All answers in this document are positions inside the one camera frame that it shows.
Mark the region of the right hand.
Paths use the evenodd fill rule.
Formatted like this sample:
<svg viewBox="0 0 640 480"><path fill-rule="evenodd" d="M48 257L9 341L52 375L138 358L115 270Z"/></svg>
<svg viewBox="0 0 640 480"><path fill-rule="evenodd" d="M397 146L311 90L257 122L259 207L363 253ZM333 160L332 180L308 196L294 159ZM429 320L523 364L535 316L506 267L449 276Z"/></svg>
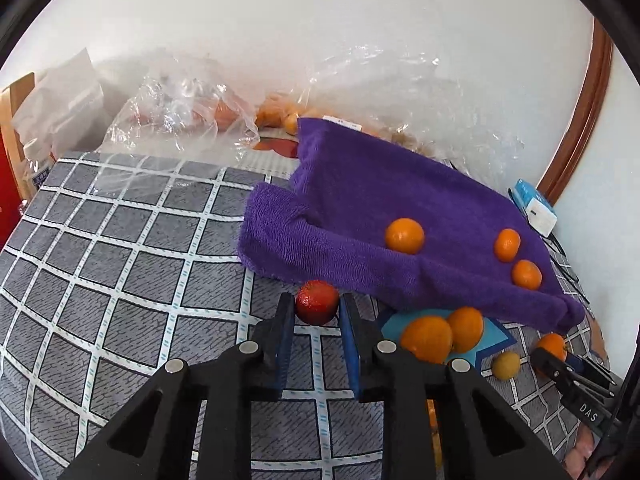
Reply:
<svg viewBox="0 0 640 480"><path fill-rule="evenodd" d="M584 425L580 425L577 430L574 448L569 450L564 458L564 468L573 479L579 477L595 447L591 430Z"/></svg>

